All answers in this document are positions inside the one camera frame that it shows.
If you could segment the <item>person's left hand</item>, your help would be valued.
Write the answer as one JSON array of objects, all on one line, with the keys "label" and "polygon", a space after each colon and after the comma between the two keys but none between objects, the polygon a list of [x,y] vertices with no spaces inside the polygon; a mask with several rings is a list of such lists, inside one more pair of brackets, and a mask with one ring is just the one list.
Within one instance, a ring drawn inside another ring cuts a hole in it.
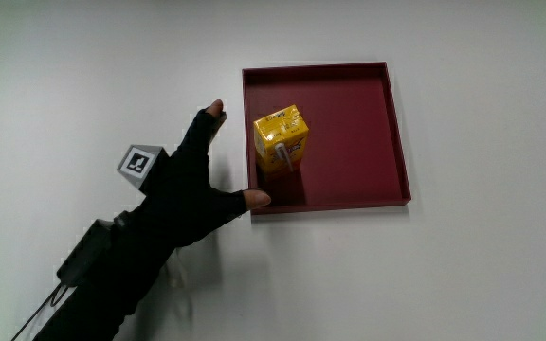
[{"label": "person's left hand", "polygon": [[226,120],[224,104],[215,100],[193,119],[181,144],[163,164],[155,188],[131,212],[124,237],[147,250],[187,246],[271,197],[259,189],[224,192],[209,179],[209,146]]}]

